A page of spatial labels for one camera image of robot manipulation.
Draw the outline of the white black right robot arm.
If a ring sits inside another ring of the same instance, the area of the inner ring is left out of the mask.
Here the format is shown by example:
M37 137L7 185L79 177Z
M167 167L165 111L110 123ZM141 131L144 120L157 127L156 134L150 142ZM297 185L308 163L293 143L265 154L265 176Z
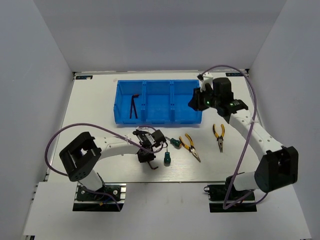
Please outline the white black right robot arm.
M239 174L225 188L226 195L236 200L244 191L261 190L269 193L292 185L298 180L298 151L275 140L258 122L240 99L234 99L231 81L227 77L199 75L202 84L193 90L188 106L195 111L214 108L217 114L236 129L259 159L254 172Z

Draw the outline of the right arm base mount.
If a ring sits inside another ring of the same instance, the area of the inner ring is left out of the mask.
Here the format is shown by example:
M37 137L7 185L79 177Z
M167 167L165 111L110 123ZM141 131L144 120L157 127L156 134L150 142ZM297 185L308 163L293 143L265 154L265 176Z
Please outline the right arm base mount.
M252 213L257 212L255 194L252 192L247 198L239 201L228 209L223 209L227 187L224 184L210 184L203 188L208 194L210 213Z

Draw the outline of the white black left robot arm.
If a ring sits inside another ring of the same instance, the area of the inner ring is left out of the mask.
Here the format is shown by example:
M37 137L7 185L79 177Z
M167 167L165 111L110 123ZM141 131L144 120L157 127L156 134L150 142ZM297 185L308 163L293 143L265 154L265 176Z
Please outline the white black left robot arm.
M137 155L140 163L155 159L155 148L166 144L160 130L150 133L136 129L125 136L93 137L88 131L78 135L59 153L60 160L71 182L80 183L90 196L99 200L105 196L106 187L94 170L99 160L123 155Z

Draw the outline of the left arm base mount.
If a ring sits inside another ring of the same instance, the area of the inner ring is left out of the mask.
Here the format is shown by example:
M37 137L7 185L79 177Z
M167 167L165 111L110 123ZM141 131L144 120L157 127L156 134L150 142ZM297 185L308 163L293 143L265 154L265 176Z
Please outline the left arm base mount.
M126 198L126 183L106 183L103 194L87 192L78 183L73 202L73 212L120 212Z

